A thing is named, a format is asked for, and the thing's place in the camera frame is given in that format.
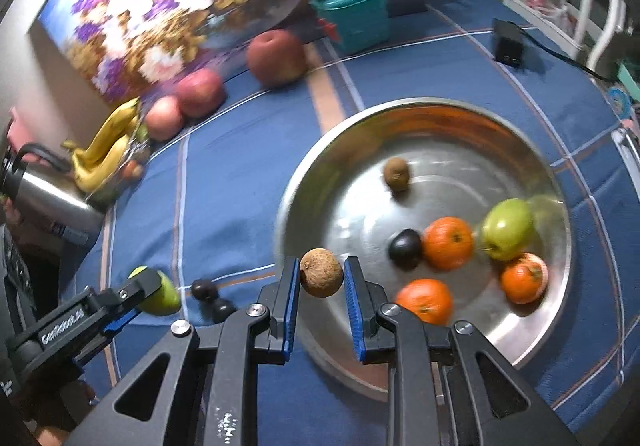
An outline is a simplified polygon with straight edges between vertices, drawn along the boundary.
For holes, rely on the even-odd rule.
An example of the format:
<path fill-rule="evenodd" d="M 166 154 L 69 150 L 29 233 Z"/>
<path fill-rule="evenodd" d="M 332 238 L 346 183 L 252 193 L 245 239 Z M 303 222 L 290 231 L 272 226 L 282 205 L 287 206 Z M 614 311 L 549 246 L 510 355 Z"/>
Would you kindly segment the person hand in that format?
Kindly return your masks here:
<path fill-rule="evenodd" d="M 18 404 L 39 445 L 63 445 L 70 432 L 93 410 L 96 392 L 84 380 L 66 384 L 58 391 L 27 393 Z"/>

